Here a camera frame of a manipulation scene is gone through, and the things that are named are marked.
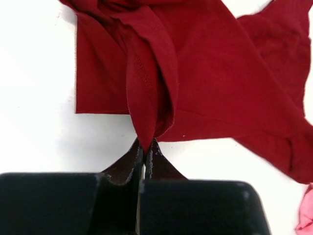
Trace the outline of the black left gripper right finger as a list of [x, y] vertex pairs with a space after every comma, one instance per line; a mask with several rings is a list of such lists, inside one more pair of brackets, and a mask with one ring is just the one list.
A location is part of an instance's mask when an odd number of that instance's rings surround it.
[[141, 235], [268, 235], [258, 193], [242, 181], [186, 179], [152, 141], [139, 188]]

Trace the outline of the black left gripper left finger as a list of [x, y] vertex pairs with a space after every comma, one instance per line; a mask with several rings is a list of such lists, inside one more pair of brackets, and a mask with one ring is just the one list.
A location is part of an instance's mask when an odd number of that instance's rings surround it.
[[143, 151], [99, 173], [3, 173], [3, 235], [134, 235]]

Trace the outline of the dark red t shirt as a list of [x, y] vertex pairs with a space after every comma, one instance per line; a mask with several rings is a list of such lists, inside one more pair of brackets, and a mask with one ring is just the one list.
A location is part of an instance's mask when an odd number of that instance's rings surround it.
[[236, 18], [220, 0], [65, 0], [77, 17], [76, 112], [129, 114], [153, 139], [233, 138], [313, 180], [310, 0]]

